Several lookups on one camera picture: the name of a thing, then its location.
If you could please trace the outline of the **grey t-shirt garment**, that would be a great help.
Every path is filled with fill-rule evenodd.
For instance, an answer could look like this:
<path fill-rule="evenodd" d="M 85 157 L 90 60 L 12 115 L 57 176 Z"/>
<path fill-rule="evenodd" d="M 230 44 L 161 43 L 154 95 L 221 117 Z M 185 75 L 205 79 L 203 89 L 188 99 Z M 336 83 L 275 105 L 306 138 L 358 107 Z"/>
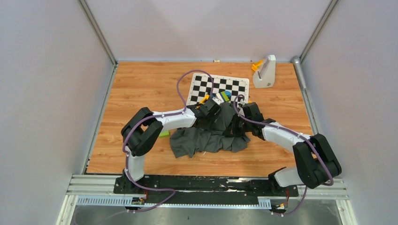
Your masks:
<path fill-rule="evenodd" d="M 217 153 L 225 150 L 236 153 L 246 149 L 250 142 L 247 135 L 233 137 L 223 134 L 235 114 L 231 103 L 223 103 L 215 122 L 209 128 L 185 127 L 177 129 L 169 139 L 175 157 L 188 156 L 192 158 L 195 153 L 203 151 Z"/>

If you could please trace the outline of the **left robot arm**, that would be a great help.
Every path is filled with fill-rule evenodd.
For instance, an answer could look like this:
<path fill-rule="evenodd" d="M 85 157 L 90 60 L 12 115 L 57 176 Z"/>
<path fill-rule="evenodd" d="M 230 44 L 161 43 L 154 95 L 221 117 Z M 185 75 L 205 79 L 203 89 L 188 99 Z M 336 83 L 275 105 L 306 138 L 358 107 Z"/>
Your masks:
<path fill-rule="evenodd" d="M 197 127 L 210 122 L 219 112 L 221 103 L 218 99 L 209 98 L 202 104 L 174 111 L 155 112 L 147 107 L 141 108 L 121 130 L 122 150 L 126 154 L 126 188 L 133 194 L 143 190 L 145 155 L 163 131 Z"/>

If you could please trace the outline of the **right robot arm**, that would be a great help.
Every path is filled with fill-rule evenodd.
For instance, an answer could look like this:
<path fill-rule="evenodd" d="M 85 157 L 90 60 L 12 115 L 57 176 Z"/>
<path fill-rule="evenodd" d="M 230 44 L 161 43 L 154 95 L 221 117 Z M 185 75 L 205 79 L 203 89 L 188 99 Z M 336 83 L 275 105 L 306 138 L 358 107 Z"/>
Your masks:
<path fill-rule="evenodd" d="M 252 133 L 294 155 L 295 166 L 283 167 L 269 174 L 268 189 L 271 194 L 281 195 L 287 186 L 294 185 L 311 189 L 320 185 L 331 186 L 333 179 L 342 173 L 342 167 L 324 135 L 306 135 L 284 127 L 273 119 L 264 119 L 256 103 L 244 104 L 241 108 L 235 102 L 230 105 L 235 114 L 225 131 L 226 135 Z"/>

